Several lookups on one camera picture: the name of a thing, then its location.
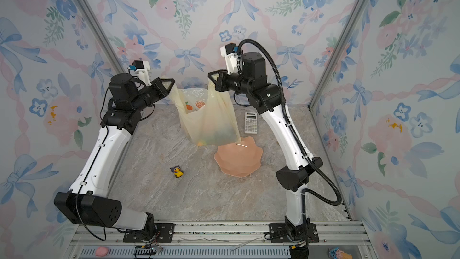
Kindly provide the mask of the pink wavy fruit plate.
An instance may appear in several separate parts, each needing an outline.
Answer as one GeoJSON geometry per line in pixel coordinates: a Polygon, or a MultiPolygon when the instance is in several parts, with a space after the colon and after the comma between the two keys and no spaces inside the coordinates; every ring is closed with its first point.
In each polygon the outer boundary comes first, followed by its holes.
{"type": "Polygon", "coordinates": [[[242,137],[240,142],[219,146],[214,159],[224,174],[242,178],[261,167],[262,154],[253,137],[242,137]]]}

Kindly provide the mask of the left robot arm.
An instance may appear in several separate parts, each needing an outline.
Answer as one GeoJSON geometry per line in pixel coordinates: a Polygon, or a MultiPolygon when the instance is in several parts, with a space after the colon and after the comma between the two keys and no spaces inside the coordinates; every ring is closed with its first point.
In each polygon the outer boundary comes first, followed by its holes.
{"type": "Polygon", "coordinates": [[[58,192],[54,205],[73,224],[116,229],[127,239],[151,242],[157,235],[154,216],[123,207],[109,193],[128,150],[142,112],[169,96],[174,79],[156,78],[149,82],[129,73],[111,78],[105,97],[107,111],[101,113],[97,142],[87,162],[68,191],[58,192]]]}

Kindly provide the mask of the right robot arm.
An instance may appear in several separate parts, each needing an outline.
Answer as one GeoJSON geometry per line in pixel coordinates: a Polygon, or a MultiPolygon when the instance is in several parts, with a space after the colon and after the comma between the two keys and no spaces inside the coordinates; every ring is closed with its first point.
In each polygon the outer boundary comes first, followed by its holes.
{"type": "Polygon", "coordinates": [[[294,242],[306,242],[310,229],[304,190],[310,175],[322,166],[322,160],[314,157],[300,139],[286,106],[281,79],[276,84],[268,82],[262,55],[249,52],[238,56],[233,48],[222,48],[221,55],[226,67],[209,73],[208,78],[218,92],[244,94],[271,128],[286,160],[286,165],[276,173],[287,200],[286,230],[282,235],[294,242]]]}

